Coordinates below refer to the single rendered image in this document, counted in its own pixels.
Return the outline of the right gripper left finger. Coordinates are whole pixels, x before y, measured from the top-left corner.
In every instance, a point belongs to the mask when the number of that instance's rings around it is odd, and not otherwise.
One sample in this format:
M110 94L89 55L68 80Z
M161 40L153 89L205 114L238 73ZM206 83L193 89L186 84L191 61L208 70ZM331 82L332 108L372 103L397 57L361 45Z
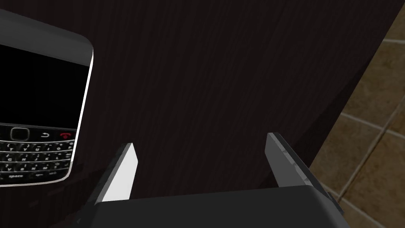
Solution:
M104 201L128 200L131 194L138 158L133 143L126 143L119 149L117 161L106 170L101 189L96 192L95 204Z

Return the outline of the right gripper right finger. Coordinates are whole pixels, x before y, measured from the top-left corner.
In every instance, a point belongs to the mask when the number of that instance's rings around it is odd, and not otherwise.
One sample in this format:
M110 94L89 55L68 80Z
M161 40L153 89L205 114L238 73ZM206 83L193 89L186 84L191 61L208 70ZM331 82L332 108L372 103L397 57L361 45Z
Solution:
M265 156L280 188L287 186L315 186L310 172L280 133L268 133Z

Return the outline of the black keypad phone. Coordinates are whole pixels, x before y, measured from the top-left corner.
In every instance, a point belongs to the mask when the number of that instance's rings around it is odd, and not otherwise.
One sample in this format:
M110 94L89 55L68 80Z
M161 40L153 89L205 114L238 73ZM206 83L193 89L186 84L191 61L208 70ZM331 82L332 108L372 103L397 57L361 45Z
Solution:
M0 9L0 188L69 176L92 65L84 36Z

